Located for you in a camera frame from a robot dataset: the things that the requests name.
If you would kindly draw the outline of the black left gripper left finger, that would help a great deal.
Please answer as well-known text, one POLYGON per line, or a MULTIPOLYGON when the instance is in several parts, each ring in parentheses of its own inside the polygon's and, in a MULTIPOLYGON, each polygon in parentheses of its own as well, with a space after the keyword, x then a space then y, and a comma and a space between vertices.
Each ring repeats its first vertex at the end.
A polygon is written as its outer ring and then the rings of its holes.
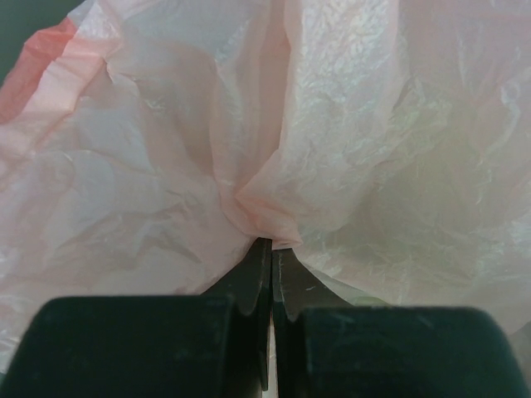
POLYGON ((271 242, 199 295, 56 298, 36 314, 4 397, 259 397, 269 386, 271 242))

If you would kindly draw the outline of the pink plastic bag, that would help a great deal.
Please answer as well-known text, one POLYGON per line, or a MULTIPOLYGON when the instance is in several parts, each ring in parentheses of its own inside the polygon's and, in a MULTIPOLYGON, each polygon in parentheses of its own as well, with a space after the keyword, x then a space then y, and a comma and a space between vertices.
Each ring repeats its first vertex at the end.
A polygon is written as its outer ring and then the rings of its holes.
POLYGON ((346 299, 530 320, 527 1, 86 1, 1 88, 1 365, 48 300, 256 238, 346 299))

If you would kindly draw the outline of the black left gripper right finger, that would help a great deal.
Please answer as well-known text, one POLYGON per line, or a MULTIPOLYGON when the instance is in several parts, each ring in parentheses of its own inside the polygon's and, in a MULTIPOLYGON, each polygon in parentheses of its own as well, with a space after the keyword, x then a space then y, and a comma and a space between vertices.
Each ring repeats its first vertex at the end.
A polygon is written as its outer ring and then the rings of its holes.
POLYGON ((527 397, 494 319, 475 308, 354 306, 292 250, 272 254, 282 397, 527 397))

